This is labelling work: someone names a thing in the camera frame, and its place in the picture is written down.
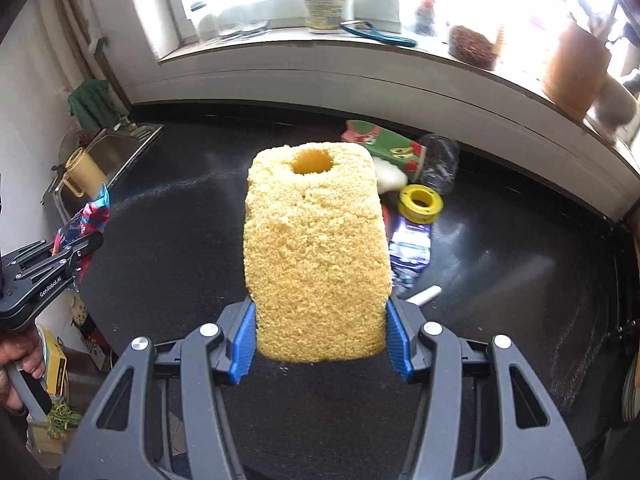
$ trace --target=window sill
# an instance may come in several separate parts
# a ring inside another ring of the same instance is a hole
[[[585,133],[591,135],[598,140],[601,144],[614,153],[620,161],[622,161],[640,180],[640,166],[636,162],[632,151],[620,140],[617,140],[615,145],[609,144],[604,140],[596,130],[589,124],[587,119],[582,122],[573,120],[569,115],[564,113],[558,106],[553,104],[549,98],[546,97],[540,82],[534,76],[523,72],[514,67],[509,67],[503,63],[499,63],[495,71],[489,72],[476,68],[466,63],[463,63],[448,53],[448,47],[445,43],[431,38],[422,38],[415,36],[420,42],[415,48],[390,46],[383,43],[379,43],[374,40],[368,40],[366,38],[359,38],[352,36],[346,32],[338,34],[313,34],[304,28],[279,28],[270,30],[269,32],[260,36],[252,38],[240,38],[237,40],[229,40],[224,43],[214,43],[201,45],[199,43],[188,44],[174,50],[172,53],[164,56],[158,60],[158,64],[163,65],[175,60],[184,59],[191,56],[198,56],[199,54],[206,54],[211,52],[218,52],[223,50],[232,50],[236,48],[243,48],[252,45],[267,45],[267,44],[298,44],[309,46],[314,44],[330,44],[336,45],[338,43],[344,44],[350,47],[359,48],[372,48],[376,50],[387,50],[394,53],[402,53],[407,56],[417,56],[425,59],[441,62],[450,66],[467,70],[468,72],[476,73],[485,78],[508,86],[509,88],[526,95],[527,97],[534,99],[535,101],[546,105],[559,115],[565,117],[567,120],[578,125]]]

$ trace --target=kitchen sink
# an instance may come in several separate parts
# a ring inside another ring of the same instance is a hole
[[[142,124],[132,132],[104,130],[86,147],[87,153],[107,176],[107,189],[113,186],[134,161],[158,137],[162,124]],[[91,198],[77,198],[58,175],[42,197],[47,221],[53,229],[68,222]]]

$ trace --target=green plant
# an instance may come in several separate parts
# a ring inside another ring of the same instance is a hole
[[[47,436],[54,440],[60,440],[60,437],[66,433],[66,430],[77,428],[81,419],[82,415],[74,412],[66,405],[66,402],[54,404],[47,417],[49,423]]]

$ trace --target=plastic wrapper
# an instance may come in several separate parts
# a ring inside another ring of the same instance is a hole
[[[103,232],[109,220],[110,206],[109,191],[103,184],[98,198],[86,204],[65,226],[58,230],[53,243],[52,254],[60,252],[60,247],[64,247],[91,232]],[[84,278],[84,274],[89,268],[93,256],[94,254],[91,253],[78,261],[80,268],[78,277],[80,280]]]

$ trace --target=yellow mug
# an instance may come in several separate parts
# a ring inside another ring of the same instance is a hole
[[[92,199],[97,198],[107,177],[84,148],[75,150],[65,163],[62,182],[78,198],[86,193]]]

